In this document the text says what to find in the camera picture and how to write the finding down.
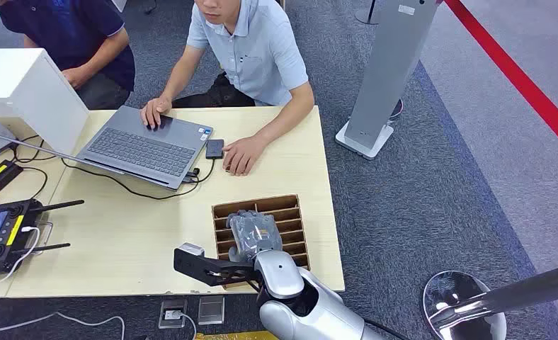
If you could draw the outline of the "person's left hand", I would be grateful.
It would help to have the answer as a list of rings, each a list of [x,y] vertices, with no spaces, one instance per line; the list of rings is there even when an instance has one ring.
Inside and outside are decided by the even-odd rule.
[[[232,176],[246,176],[262,155],[268,142],[261,137],[241,138],[223,148],[223,169]]]

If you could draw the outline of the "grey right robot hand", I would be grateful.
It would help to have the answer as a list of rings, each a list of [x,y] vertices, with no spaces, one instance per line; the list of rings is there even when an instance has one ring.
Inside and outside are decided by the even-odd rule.
[[[283,250],[283,241],[272,215],[239,210],[228,216],[226,227],[232,231],[235,240],[235,245],[228,251],[230,261],[253,263],[263,251]]]

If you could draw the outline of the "person's hand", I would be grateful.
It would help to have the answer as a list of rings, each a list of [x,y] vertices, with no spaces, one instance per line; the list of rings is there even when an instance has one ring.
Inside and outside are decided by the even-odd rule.
[[[84,66],[65,69],[62,74],[73,89],[79,89],[93,76],[93,73]]]

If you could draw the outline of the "person's right hand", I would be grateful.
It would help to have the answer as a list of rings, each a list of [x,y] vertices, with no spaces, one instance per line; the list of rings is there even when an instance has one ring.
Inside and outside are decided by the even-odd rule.
[[[171,108],[171,100],[167,97],[153,98],[140,110],[140,117],[143,124],[153,130],[161,125],[161,116],[168,113]]]

